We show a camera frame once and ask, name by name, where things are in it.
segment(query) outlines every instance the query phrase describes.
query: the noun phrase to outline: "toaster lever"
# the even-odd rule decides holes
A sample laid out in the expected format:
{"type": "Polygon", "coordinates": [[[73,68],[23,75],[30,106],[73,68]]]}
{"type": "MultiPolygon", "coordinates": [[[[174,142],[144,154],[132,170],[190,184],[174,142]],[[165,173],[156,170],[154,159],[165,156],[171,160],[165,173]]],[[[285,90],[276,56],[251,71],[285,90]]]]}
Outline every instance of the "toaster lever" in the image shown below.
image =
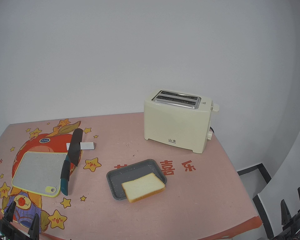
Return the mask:
{"type": "Polygon", "coordinates": [[[211,140],[212,139],[212,131],[208,131],[208,133],[207,133],[207,139],[208,140],[211,140]]]}
{"type": "Polygon", "coordinates": [[[212,106],[212,111],[217,113],[217,112],[219,112],[219,109],[220,109],[220,106],[218,104],[214,103],[214,105],[212,106]]]}

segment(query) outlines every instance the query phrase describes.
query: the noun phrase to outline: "cutting board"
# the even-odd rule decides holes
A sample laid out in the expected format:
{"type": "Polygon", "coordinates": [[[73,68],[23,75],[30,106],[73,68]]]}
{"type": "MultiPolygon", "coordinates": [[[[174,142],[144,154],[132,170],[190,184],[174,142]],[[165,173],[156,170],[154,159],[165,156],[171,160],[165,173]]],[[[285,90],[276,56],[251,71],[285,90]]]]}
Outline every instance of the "cutting board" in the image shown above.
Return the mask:
{"type": "Polygon", "coordinates": [[[67,153],[26,152],[11,181],[24,191],[47,197],[60,192],[60,174],[67,153]]]}

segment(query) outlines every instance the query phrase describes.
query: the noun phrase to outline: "toaster slot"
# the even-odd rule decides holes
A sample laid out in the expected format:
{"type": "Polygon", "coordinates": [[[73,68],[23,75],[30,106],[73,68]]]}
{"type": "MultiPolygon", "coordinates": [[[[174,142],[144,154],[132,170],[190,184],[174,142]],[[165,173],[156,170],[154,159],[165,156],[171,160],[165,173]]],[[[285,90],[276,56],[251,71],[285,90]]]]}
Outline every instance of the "toaster slot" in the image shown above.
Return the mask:
{"type": "Polygon", "coordinates": [[[173,102],[178,102],[178,103],[184,103],[184,104],[189,104],[189,105],[196,105],[196,102],[192,102],[189,100],[183,100],[180,98],[173,98],[173,97],[166,97],[166,96],[157,96],[158,99],[163,99],[163,100],[168,100],[168,101],[173,101],[173,102]]]}
{"type": "Polygon", "coordinates": [[[186,94],[180,94],[180,93],[176,93],[176,92],[167,92],[167,91],[161,91],[161,94],[177,96],[177,97],[182,97],[182,98],[189,98],[189,99],[193,99],[193,100],[198,100],[198,98],[199,98],[196,96],[190,96],[190,95],[186,95],[186,94]]]}

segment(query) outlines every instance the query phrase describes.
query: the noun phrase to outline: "teal knife handle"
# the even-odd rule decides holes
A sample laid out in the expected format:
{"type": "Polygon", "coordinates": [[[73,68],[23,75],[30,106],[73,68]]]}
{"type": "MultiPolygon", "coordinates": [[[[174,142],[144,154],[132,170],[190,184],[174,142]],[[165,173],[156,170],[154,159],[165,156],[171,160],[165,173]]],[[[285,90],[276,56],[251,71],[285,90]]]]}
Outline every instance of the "teal knife handle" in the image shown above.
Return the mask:
{"type": "Polygon", "coordinates": [[[70,168],[71,168],[71,160],[69,156],[66,156],[64,163],[62,165],[61,175],[60,175],[60,190],[61,192],[68,196],[68,186],[70,179],[70,168]]]}
{"type": "Polygon", "coordinates": [[[66,196],[68,196],[68,186],[69,186],[69,181],[67,179],[61,178],[60,179],[60,190],[66,196]]]}

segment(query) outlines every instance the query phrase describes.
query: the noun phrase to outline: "black floor edge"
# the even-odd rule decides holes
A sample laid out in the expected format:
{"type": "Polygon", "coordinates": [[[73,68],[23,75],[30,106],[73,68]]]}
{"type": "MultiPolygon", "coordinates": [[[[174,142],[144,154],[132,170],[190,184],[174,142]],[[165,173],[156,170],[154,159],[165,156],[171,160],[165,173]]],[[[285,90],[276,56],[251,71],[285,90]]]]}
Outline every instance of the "black floor edge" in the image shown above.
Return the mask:
{"type": "Polygon", "coordinates": [[[252,172],[256,169],[258,169],[260,171],[260,173],[261,173],[262,177],[264,178],[265,182],[268,184],[271,180],[271,176],[270,176],[270,174],[268,173],[268,171],[266,170],[265,166],[262,163],[257,164],[253,167],[249,167],[249,168],[243,169],[241,171],[238,171],[238,175],[241,176],[241,175],[244,175],[246,173],[252,172]]]}
{"type": "Polygon", "coordinates": [[[272,227],[271,227],[271,224],[270,224],[270,221],[268,219],[268,216],[266,214],[266,211],[260,201],[260,198],[258,197],[258,195],[256,195],[254,198],[253,198],[253,202],[256,206],[256,209],[258,211],[258,214],[262,220],[262,223],[263,223],[263,226],[265,228],[265,232],[267,234],[267,237],[269,239],[273,238],[274,237],[274,233],[273,233],[273,230],[272,230],[272,227]]]}
{"type": "Polygon", "coordinates": [[[271,176],[268,173],[268,171],[266,170],[265,166],[261,163],[257,165],[258,170],[260,171],[260,173],[262,174],[265,182],[268,184],[271,181],[271,176]]]}
{"type": "Polygon", "coordinates": [[[257,166],[258,166],[258,165],[255,165],[255,166],[253,166],[253,167],[249,167],[249,168],[243,169],[243,170],[241,170],[241,171],[238,171],[238,175],[241,176],[241,175],[244,175],[244,174],[246,174],[246,173],[252,172],[252,171],[258,169],[257,166]]]}

